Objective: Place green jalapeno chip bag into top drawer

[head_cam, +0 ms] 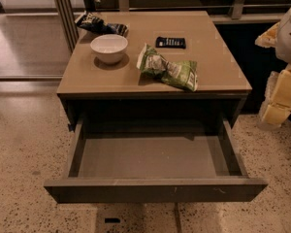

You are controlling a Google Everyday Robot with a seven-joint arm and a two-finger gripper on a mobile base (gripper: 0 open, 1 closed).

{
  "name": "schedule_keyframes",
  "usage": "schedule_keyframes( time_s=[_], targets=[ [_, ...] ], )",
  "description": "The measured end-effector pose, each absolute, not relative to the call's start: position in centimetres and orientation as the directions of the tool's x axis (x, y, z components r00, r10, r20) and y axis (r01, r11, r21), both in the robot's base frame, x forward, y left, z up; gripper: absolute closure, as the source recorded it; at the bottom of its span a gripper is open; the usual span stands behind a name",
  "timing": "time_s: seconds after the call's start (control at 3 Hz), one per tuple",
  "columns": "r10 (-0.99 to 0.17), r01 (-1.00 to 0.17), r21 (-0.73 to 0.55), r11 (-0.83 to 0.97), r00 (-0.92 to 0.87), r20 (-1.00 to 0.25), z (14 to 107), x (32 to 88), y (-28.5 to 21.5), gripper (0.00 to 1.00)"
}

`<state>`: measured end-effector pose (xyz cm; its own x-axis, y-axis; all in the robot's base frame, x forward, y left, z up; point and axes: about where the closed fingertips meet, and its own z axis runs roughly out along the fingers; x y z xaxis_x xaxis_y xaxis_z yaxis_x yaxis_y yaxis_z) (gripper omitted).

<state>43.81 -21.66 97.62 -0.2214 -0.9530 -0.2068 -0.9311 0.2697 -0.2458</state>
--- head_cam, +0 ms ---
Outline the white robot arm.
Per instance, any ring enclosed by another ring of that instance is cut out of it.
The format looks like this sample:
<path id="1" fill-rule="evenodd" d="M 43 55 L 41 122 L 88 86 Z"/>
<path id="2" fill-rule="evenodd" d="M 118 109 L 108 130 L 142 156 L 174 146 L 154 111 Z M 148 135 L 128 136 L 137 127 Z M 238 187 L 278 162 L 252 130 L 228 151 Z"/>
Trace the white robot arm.
<path id="1" fill-rule="evenodd" d="M 266 130 L 277 129 L 291 115 L 291 7 L 280 22 L 255 40 L 255 44 L 274 48 L 275 56 L 287 63 L 279 73 L 271 72 L 259 111 L 259 126 Z"/>

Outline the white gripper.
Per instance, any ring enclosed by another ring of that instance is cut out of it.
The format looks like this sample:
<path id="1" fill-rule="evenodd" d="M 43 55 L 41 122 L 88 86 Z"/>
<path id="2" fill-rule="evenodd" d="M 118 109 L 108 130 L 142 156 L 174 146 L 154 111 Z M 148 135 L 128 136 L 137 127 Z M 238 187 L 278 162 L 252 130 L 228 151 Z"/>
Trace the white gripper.
<path id="1" fill-rule="evenodd" d="M 279 23 L 257 37 L 255 45 L 274 48 Z M 280 73 L 271 72 L 266 89 L 265 100 L 261 105 L 259 117 L 262 123 L 280 126 L 291 115 L 291 64 Z"/>

